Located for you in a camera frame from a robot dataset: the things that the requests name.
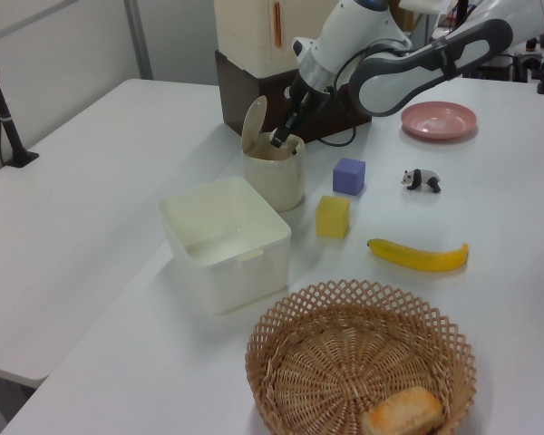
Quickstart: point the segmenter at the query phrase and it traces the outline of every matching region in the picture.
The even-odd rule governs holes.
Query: white plastic box
[[[295,70],[297,37],[316,39],[338,0],[214,0],[218,49],[257,79]]]
[[[291,230],[241,177],[160,203],[178,277],[213,314],[286,286]]]

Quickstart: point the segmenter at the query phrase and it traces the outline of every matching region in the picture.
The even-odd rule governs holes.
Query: cup lid
[[[249,107],[242,128],[242,149],[248,152],[256,143],[256,139],[266,118],[268,102],[266,95],[260,95]]]

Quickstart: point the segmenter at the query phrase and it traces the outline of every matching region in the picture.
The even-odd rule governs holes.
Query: banana
[[[425,272],[445,272],[465,265],[468,261],[468,244],[447,252],[429,252],[398,245],[383,238],[373,238],[367,242],[371,251],[380,258],[400,266]]]

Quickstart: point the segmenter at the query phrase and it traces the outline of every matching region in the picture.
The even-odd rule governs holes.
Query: brown box
[[[285,90],[296,77],[297,70],[257,79],[238,68],[219,51],[216,51],[216,66],[224,122],[233,131],[241,136],[248,108],[260,95],[267,97],[267,115],[262,131],[272,131],[284,122],[290,108],[290,100],[285,96]],[[355,125],[371,120],[371,116],[353,106],[347,85],[341,86],[339,96],[348,107]],[[351,127],[343,107],[337,101],[331,100],[320,112],[309,113],[293,133],[304,142],[310,142]]]

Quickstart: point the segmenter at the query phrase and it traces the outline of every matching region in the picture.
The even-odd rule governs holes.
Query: pink plate
[[[401,113],[401,122],[409,132],[429,139],[459,138],[469,133],[477,121],[467,107],[446,101],[420,102]]]

